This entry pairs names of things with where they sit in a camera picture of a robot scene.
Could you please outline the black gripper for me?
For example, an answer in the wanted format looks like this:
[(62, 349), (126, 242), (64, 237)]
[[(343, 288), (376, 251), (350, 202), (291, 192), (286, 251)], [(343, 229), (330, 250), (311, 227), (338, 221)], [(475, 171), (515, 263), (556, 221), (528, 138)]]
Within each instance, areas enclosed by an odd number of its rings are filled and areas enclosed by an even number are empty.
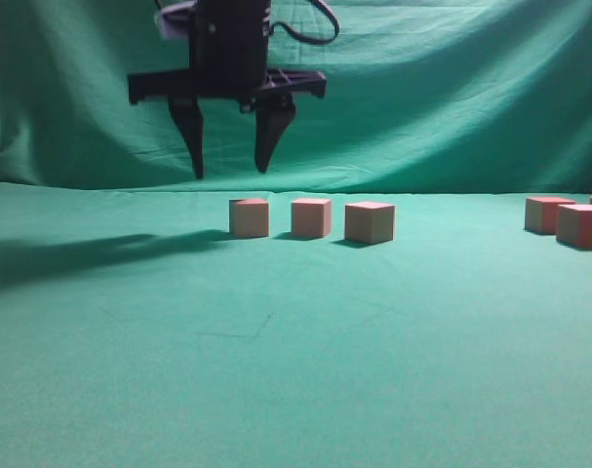
[(270, 21), (269, 1), (196, 1), (185, 39), (188, 65), (183, 69), (133, 73), (127, 77), (129, 103), (169, 98), (171, 117), (187, 147), (193, 172), (204, 177), (204, 117), (196, 98), (256, 102), (255, 164), (266, 173), (274, 150), (296, 117), (292, 93), (326, 94), (325, 75), (315, 70), (287, 70), (268, 64), (269, 39), (280, 26), (294, 39), (325, 45), (287, 24)]

